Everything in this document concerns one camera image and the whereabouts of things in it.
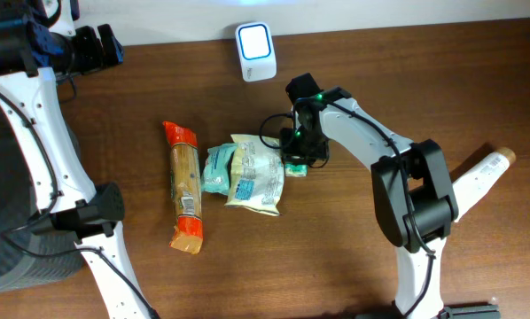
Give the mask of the small teal tissue pack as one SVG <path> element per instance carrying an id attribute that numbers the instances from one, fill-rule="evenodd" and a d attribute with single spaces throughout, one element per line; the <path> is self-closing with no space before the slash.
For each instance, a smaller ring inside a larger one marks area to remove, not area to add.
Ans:
<path id="1" fill-rule="evenodd" d="M 284 173 L 287 177 L 306 177 L 308 166 L 306 164 L 286 163 L 284 165 Z"/>

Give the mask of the cream snack bag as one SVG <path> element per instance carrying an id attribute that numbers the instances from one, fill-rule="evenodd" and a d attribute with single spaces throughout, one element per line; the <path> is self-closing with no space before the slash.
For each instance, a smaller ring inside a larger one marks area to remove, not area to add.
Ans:
<path id="1" fill-rule="evenodd" d="M 230 190 L 226 207 L 243 207 L 279 216 L 277 204 L 284 188 L 284 164 L 277 138 L 232 134 L 237 145 L 231 159 Z"/>

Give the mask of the teal wipes pouch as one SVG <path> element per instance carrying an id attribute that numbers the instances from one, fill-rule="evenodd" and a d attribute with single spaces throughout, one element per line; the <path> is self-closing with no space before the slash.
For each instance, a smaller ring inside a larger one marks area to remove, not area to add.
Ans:
<path id="1" fill-rule="evenodd" d="M 235 143 L 222 144 L 208 150 L 208 157 L 201 178 L 201 190 L 228 195 L 230 190 L 230 161 L 238 148 Z"/>

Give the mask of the orange spaghetti packet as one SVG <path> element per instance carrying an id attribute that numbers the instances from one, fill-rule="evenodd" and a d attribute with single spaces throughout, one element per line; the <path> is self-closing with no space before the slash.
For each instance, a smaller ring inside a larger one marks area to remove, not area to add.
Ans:
<path id="1" fill-rule="evenodd" d="M 171 197 L 175 209 L 175 233 L 169 246 L 198 254 L 204 235 L 197 136 L 189 128 L 171 121 L 164 121 L 163 127 L 170 150 Z"/>

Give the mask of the white bottle with wooden cap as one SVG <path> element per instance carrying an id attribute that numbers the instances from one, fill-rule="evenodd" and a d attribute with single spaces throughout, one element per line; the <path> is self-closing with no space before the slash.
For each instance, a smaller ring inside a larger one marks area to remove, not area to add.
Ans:
<path id="1" fill-rule="evenodd" d="M 513 150 L 507 147 L 499 148 L 453 182 L 453 191 L 458 205 L 458 216 L 455 222 L 459 222 L 487 195 L 516 159 Z"/>

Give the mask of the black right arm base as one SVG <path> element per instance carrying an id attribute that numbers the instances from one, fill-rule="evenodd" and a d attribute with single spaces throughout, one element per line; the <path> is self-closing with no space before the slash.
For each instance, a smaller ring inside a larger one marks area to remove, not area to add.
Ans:
<path id="1" fill-rule="evenodd" d="M 404 318 L 395 307 L 371 312 L 368 314 L 352 315 L 353 319 L 400 319 Z M 498 305 L 470 304 L 444 307 L 434 318 L 439 319 L 501 319 L 502 314 Z"/>

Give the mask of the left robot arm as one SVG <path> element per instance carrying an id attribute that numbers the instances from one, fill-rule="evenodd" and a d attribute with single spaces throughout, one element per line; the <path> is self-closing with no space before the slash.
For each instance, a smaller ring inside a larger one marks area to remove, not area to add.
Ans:
<path id="1" fill-rule="evenodd" d="M 76 153 L 57 87 L 77 75 L 118 66 L 122 45 L 107 24 L 77 27 L 75 1 L 0 1 L 0 108 L 35 190 L 25 230 L 68 235 L 88 263 L 112 318 L 153 318 L 123 236 L 116 183 L 94 184 Z"/>

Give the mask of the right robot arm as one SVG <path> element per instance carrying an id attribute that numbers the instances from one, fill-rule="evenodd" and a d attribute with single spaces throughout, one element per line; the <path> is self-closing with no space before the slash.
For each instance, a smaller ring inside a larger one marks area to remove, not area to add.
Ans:
<path id="1" fill-rule="evenodd" d="M 291 128 L 281 131 L 285 163 L 322 167 L 329 143 L 344 146 L 370 170 L 375 215 L 396 248 L 399 283 L 394 306 L 402 318 L 443 318 L 440 258 L 458 216 L 441 148 L 415 143 L 369 116 L 340 87 L 322 90 L 311 74 L 293 78 Z"/>

